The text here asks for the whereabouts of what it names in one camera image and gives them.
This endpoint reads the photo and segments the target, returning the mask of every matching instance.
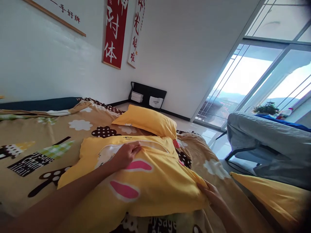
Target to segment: person's right hand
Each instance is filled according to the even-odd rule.
[[[141,150],[141,145],[138,141],[125,143],[113,158],[107,162],[113,172],[126,168],[134,159],[135,155]]]
[[[225,201],[221,197],[220,193],[218,192],[217,188],[212,185],[211,183],[204,180],[207,188],[205,188],[200,183],[197,183],[198,188],[204,193],[209,201],[211,202],[211,208],[213,211],[220,217],[220,215],[226,214],[229,210],[228,206],[226,205]]]

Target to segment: white bag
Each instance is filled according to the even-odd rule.
[[[163,103],[163,99],[162,98],[155,98],[153,96],[150,96],[149,105],[151,107],[160,108],[162,103]]]

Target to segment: pillow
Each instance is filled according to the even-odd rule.
[[[124,143],[139,141],[142,150],[130,165],[103,180],[64,220],[57,232],[111,232],[126,212],[132,216],[164,216],[209,206],[197,188],[204,180],[185,167],[169,137],[113,136],[87,138],[80,160],[59,179],[58,188],[110,160]]]
[[[176,122],[154,110],[129,105],[129,110],[112,122],[117,125],[129,125],[144,129],[157,136],[176,140]]]
[[[311,192],[260,177],[234,172],[230,175],[251,191],[286,231],[296,230],[309,206],[307,201]]]

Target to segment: printed blanket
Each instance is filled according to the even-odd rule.
[[[78,162],[84,138],[153,135],[130,126],[112,125],[122,113],[89,98],[63,111],[0,110],[1,208],[18,216],[53,193],[60,176]],[[273,232],[200,135],[178,130],[177,137],[180,161],[218,188],[244,232]],[[127,214],[114,232],[225,232],[225,229],[208,207],[168,216]]]

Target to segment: potted plant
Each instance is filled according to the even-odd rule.
[[[254,113],[266,114],[266,115],[276,115],[280,110],[276,107],[274,102],[267,102],[264,105],[259,105],[254,108]]]

